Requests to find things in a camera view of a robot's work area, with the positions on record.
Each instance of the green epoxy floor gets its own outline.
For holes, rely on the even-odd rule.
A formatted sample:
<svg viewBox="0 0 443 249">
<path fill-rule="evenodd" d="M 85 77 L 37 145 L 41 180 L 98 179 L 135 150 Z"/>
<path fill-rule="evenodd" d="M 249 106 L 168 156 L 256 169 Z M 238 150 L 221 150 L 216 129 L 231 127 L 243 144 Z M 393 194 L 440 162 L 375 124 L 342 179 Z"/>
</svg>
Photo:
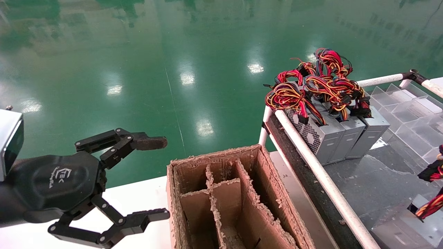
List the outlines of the green epoxy floor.
<svg viewBox="0 0 443 249">
<path fill-rule="evenodd" d="M 133 152 L 108 187 L 163 176 L 170 160 L 256 144 L 262 84 L 318 47 L 354 80 L 442 77 L 442 1 L 1 0 L 0 106 L 25 113 L 21 158 L 122 127 L 169 145 Z"/>
</svg>

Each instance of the wire bundle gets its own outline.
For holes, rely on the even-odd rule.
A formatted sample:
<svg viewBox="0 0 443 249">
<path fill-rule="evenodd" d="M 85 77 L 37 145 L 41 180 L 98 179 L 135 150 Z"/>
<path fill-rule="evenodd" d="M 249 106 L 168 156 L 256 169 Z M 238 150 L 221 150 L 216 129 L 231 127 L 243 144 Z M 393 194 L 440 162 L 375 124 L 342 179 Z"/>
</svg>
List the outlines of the wire bundle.
<svg viewBox="0 0 443 249">
<path fill-rule="evenodd" d="M 351 62 L 329 48 L 319 48 L 314 56 L 315 63 L 298 59 L 299 66 L 278 74 L 274 86 L 264 85 L 272 89 L 266 96 L 266 105 L 273 109 L 295 109 L 299 118 L 306 119 L 306 109 L 309 109 L 319 124 L 325 125 L 323 117 L 311 102 L 311 96 L 314 95 L 320 102 L 331 104 L 330 115 L 338 114 L 336 118 L 339 121 L 348 119 L 347 106 L 352 100 L 355 100 L 355 106 L 351 109 L 351 116 L 371 117 L 369 97 L 355 81 L 346 78 L 353 70 Z M 303 88 L 293 84 L 290 84 L 291 87 L 278 87 L 286 84 L 289 77 L 296 78 L 298 86 Z"/>
<path fill-rule="evenodd" d="M 424 204 L 421 208 L 416 211 L 416 216 L 423 220 L 429 215 L 437 212 L 443 207 L 443 188 L 431 201 Z"/>
<path fill-rule="evenodd" d="M 418 178 L 430 183 L 438 179 L 443 179 L 443 144 L 439 146 L 439 152 L 440 154 L 437 155 L 437 160 L 429 164 L 422 172 L 420 172 L 417 175 Z M 419 219 L 423 220 L 429 215 L 437 212 L 442 207 L 443 188 L 431 201 L 420 207 L 415 214 Z"/>
<path fill-rule="evenodd" d="M 321 125 L 326 125 L 320 112 L 306 98 L 306 91 L 299 90 L 296 85 L 290 82 L 276 84 L 266 95 L 266 105 L 274 110 L 294 109 L 295 112 L 307 121 L 307 109 L 316 117 Z"/>
</svg>

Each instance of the cooling fan grille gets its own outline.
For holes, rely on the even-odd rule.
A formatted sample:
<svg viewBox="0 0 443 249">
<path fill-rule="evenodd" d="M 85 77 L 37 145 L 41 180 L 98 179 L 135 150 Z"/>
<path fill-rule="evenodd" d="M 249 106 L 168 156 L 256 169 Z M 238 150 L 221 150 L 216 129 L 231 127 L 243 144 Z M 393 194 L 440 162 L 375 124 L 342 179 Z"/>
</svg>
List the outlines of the cooling fan grille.
<svg viewBox="0 0 443 249">
<path fill-rule="evenodd" d="M 287 114 L 289 120 L 302 136 L 305 143 L 308 145 L 311 151 L 316 154 L 320 148 L 321 140 L 320 135 L 314 130 L 314 128 L 312 128 L 311 122 L 309 122 L 307 125 L 300 123 L 297 114 L 295 114 L 294 110 L 292 109 L 288 110 Z"/>
</svg>

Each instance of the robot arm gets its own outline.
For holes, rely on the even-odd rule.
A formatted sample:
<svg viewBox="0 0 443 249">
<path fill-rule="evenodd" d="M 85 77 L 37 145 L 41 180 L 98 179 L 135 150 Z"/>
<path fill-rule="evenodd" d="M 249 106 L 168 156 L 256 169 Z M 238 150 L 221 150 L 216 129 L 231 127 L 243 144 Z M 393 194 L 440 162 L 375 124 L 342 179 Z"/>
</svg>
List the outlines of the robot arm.
<svg viewBox="0 0 443 249">
<path fill-rule="evenodd" d="M 21 135 L 10 133 L 8 140 L 20 136 L 23 137 L 23 132 Z M 5 143 L 2 149 L 4 180 L 0 181 L 0 228 L 59 219 L 48 228 L 49 233 L 61 240 L 99 248 L 112 248 L 127 235 L 143 233 L 149 222 L 168 219 L 169 212 L 157 209 L 122 216 L 102 198 L 107 181 L 105 169 L 112 169 L 134 150 L 161 149 L 166 145 L 165 137 L 148 137 L 144 132 L 130 133 L 118 128 L 77 141 L 74 155 L 18 160 L 12 166 L 21 145 L 14 147 L 16 153 L 12 154 L 11 161 L 11 156 L 4 157 L 5 151 L 12 151 L 11 142 Z M 109 149 L 100 159 L 91 155 L 106 148 Z M 113 222 L 107 231 L 96 233 L 69 226 L 95 207 Z"/>
</svg>

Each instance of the metal frame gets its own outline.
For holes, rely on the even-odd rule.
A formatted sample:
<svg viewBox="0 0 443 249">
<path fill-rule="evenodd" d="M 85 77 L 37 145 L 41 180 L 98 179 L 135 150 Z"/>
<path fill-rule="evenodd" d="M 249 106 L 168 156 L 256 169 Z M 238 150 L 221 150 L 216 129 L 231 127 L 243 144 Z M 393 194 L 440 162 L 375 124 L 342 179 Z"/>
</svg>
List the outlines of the metal frame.
<svg viewBox="0 0 443 249">
<path fill-rule="evenodd" d="M 431 82 L 430 80 L 426 79 L 422 75 L 420 75 L 418 71 L 414 69 L 410 70 L 407 73 L 393 74 L 393 75 L 358 81 L 358 84 L 361 87 L 368 87 L 368 86 L 376 86 L 379 84 L 384 84 L 394 81 L 402 81 L 400 86 L 404 86 L 414 81 L 417 84 L 435 93 L 437 96 L 443 98 L 443 89 L 440 86 L 436 85 L 435 83 Z M 265 128 L 265 123 L 269 121 L 269 118 L 271 117 L 272 113 L 273 111 L 271 110 L 271 108 L 266 106 L 264 109 L 263 124 L 259 138 L 259 144 L 261 144 L 262 146 L 265 145 L 266 138 L 268 135 L 268 132 Z M 335 207 L 343 217 L 346 224 L 351 229 L 352 233 L 354 234 L 360 245 L 364 249 L 380 249 L 379 245 L 375 242 L 374 238 L 365 228 L 360 218 L 355 214 L 354 210 L 346 201 L 346 199 L 343 197 L 342 193 L 337 188 L 335 183 L 332 181 L 328 173 L 324 170 L 323 166 L 320 164 L 315 155 L 311 152 L 307 144 L 304 142 L 303 138 L 294 128 L 294 126 L 286 116 L 285 112 L 282 110 L 277 110 L 275 111 L 275 116 L 282 124 L 289 139 L 296 146 L 298 153 L 301 155 L 307 166 L 312 170 L 318 182 L 324 188 L 325 192 L 327 193 L 327 195 L 329 196 L 329 198 L 331 199 L 331 201 L 333 202 L 333 204 L 335 205 Z M 273 144 L 276 146 L 277 151 L 280 153 L 282 158 L 286 158 L 285 155 L 282 153 L 282 151 L 279 149 L 274 139 L 274 136 L 271 133 L 269 133 L 269 136 L 271 137 Z"/>
</svg>

